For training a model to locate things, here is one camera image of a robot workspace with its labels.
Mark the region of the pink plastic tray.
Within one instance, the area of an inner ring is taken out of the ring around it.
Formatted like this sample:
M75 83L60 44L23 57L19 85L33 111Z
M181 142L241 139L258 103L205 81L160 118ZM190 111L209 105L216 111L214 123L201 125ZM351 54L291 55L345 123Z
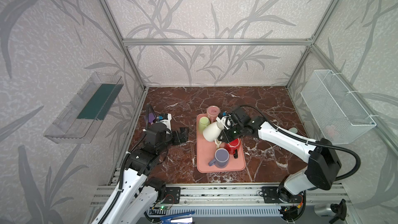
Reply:
M224 143L217 146L208 142L199 130L199 123L206 114L197 115L197 168L201 173L242 171L246 167L245 154L242 146L236 152L237 158L229 154Z

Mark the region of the pale green soap bar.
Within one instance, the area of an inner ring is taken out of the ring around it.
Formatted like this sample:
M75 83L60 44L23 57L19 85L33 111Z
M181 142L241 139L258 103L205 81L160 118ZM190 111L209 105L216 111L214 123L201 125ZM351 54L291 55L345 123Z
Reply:
M298 134L298 129L296 127L290 128L289 132L294 133L294 134Z

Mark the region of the blue handled tool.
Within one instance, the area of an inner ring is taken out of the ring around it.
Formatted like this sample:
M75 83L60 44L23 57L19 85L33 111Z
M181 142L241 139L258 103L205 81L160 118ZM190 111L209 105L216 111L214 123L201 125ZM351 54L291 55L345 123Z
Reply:
M195 211L163 216L160 218L161 224L193 224L193 215Z

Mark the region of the clear plastic wall shelf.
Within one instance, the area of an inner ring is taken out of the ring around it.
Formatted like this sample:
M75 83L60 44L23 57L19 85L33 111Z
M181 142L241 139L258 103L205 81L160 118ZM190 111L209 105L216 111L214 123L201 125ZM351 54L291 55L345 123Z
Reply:
M119 75L92 73L44 137L56 144L89 144L124 86Z

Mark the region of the pink mug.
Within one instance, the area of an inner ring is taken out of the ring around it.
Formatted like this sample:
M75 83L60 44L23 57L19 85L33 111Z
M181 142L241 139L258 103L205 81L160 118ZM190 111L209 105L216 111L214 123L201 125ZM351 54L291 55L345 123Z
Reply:
M217 106L209 106L206 110L206 114L211 123L215 122L218 115L220 114L220 108Z

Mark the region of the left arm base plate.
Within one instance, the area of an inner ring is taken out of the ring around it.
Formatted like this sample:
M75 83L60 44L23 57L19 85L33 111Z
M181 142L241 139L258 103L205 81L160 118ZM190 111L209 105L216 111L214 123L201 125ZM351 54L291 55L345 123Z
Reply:
M165 187L160 194L160 203L162 204L178 204L180 202L180 187Z

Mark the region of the lavender mug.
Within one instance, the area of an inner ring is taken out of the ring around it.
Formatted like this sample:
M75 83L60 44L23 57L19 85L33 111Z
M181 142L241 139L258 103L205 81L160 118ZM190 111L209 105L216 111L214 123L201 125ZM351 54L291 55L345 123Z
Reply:
M230 159L230 154L224 148L219 148L215 151L214 158L208 163L210 167L216 166L220 169L225 168Z

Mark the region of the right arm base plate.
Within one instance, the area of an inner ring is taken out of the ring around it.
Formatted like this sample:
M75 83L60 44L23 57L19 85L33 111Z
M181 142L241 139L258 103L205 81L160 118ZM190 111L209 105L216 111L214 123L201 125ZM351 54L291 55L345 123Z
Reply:
M278 193L277 186L264 186L261 188L260 196L263 198L264 203L299 205L303 201L305 192L302 191L298 195L288 196L283 200Z

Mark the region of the light green mug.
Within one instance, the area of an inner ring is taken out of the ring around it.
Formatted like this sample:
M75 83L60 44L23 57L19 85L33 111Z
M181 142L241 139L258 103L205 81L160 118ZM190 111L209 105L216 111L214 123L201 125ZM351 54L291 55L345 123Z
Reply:
M208 117L201 117L198 122L198 131L202 133L210 124Z

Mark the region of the red mug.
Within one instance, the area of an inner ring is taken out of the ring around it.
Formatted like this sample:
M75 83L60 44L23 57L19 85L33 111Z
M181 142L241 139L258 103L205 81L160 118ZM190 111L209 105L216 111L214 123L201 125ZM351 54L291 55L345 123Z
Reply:
M228 151L229 154L233 155L234 159L237 159L240 146L240 139L236 139L230 143L225 144L224 148Z

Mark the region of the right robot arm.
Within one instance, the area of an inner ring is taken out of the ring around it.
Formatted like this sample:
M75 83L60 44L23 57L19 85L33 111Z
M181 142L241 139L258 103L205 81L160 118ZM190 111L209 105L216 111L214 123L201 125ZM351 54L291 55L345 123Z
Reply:
M231 112L220 113L216 121L222 126L219 138L230 143L238 138L252 136L273 143L296 155L307 166L286 176L278 186L277 195L282 202L309 189L330 190L335 181L353 176L361 167L360 156L347 148L334 146L329 140L314 140L294 134L272 123L259 109L260 115L252 118L241 105ZM348 153L355 159L353 168L339 175L342 163L338 151Z

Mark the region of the silver black clamp device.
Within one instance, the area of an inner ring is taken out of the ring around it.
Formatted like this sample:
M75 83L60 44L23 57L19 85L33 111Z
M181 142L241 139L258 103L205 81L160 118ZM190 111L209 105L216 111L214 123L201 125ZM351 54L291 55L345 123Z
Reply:
M338 220L345 221L347 216L346 200L342 199L339 204L325 203L314 206L315 214L319 217L330 217L330 224L334 224Z

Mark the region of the beige teapot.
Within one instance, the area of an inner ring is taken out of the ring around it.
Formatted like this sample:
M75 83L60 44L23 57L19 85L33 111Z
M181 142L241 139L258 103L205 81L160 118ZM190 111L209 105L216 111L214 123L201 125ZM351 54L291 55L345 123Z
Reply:
M222 141L215 140L215 141L214 141L214 143L216 144L216 149L219 149L219 148L221 148Z

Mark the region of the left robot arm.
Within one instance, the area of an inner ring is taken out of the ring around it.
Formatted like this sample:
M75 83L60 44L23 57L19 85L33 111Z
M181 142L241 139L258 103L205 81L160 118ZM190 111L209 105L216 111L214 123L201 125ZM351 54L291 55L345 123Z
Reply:
M128 151L123 159L119 181L94 224L135 224L150 206L166 197L165 182L150 178L160 164L160 156L171 146L188 141L189 128L171 128L171 114L147 114L146 125L138 147Z

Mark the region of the purple spatula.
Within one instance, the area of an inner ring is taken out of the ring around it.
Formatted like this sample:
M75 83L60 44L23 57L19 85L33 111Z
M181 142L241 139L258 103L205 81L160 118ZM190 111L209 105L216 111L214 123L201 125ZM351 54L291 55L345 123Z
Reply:
M148 118L147 118L147 123L148 123L149 125L151 125L152 123L154 123L154 122L156 121L156 118L157 118L156 114L154 114L154 113L149 113L149 114L148 114Z

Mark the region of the white mug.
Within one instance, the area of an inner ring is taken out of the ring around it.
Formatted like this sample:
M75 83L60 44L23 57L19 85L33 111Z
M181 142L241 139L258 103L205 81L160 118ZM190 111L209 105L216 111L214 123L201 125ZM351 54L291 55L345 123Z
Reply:
M213 142L218 139L223 130L231 128L232 121L229 116L217 117L216 121L207 126L203 131L203 137L208 142Z

